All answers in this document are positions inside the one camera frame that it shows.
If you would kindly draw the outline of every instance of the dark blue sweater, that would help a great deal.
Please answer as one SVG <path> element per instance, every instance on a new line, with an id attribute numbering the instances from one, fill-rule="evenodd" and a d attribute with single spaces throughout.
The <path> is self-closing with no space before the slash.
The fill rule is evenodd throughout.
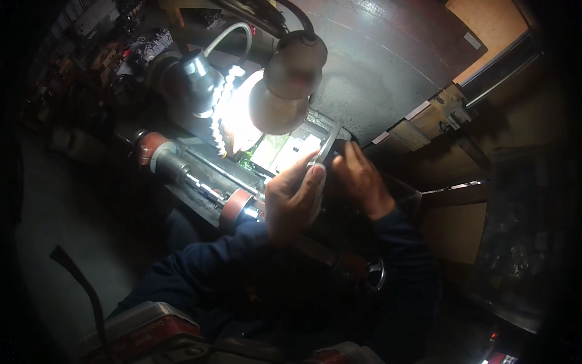
<path id="1" fill-rule="evenodd" d="M 390 275 L 371 299 L 336 296 L 324 270 L 272 248 L 264 224 L 246 222 L 234 236 L 190 244 L 152 265 L 111 316 L 162 301 L 189 314 L 210 343 L 244 337 L 298 360 L 355 341 L 386 363 L 414 362 L 424 353 L 441 296 L 437 262 L 400 211 L 374 227 Z M 256 287 L 261 301 L 249 299 L 248 287 Z"/>

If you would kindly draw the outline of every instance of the hand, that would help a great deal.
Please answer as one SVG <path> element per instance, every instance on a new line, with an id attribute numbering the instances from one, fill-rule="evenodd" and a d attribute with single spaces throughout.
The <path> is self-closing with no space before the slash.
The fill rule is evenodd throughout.
<path id="1" fill-rule="evenodd" d="M 305 171 L 307 163 L 317 153 L 316 150 L 302 157 L 267 184 L 265 223 L 271 242 L 277 247 L 293 242 L 309 223 L 311 206 L 324 170 L 315 165 L 307 171 L 307 175 Z"/>
<path id="2" fill-rule="evenodd" d="M 356 142 L 346 142 L 345 157 L 332 161 L 332 170 L 346 193 L 372 221 L 388 215 L 396 202 L 386 189 L 378 170 L 362 153 Z"/>

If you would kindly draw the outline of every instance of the person's right hand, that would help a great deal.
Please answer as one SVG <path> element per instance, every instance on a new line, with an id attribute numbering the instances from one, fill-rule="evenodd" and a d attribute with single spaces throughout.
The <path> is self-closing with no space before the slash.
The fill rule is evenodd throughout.
<path id="1" fill-rule="evenodd" d="M 346 142 L 345 157 L 333 159 L 332 170 L 345 188 L 348 197 L 376 221 L 396 208 L 378 170 L 362 153 L 356 142 Z"/>

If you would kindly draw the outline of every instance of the navy blue sleeve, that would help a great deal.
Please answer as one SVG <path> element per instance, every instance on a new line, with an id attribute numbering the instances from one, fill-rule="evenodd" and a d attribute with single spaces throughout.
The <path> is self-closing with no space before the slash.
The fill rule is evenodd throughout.
<path id="1" fill-rule="evenodd" d="M 437 260 L 398 209 L 375 229 L 389 281 L 379 292 L 382 306 L 368 345 L 386 363 L 413 363 L 424 355 L 441 298 Z"/>
<path id="2" fill-rule="evenodd" d="M 195 320 L 199 308 L 224 301 L 224 295 L 245 297 L 249 272 L 272 251 L 264 224 L 257 222 L 245 222 L 234 236 L 213 243 L 190 244 L 154 263 L 110 317 L 146 301 L 162 301 Z"/>

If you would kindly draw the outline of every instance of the person's left hand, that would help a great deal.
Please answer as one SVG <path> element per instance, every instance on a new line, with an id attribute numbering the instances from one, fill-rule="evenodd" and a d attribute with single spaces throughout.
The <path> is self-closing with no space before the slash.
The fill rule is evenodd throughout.
<path id="1" fill-rule="evenodd" d="M 314 151 L 273 178 L 265 191 L 265 223 L 271 243 L 279 248 L 293 242 L 309 223 L 311 206 L 324 170 L 315 165 L 307 171 L 307 163 L 316 155 Z M 301 178 L 303 183 L 296 190 Z"/>

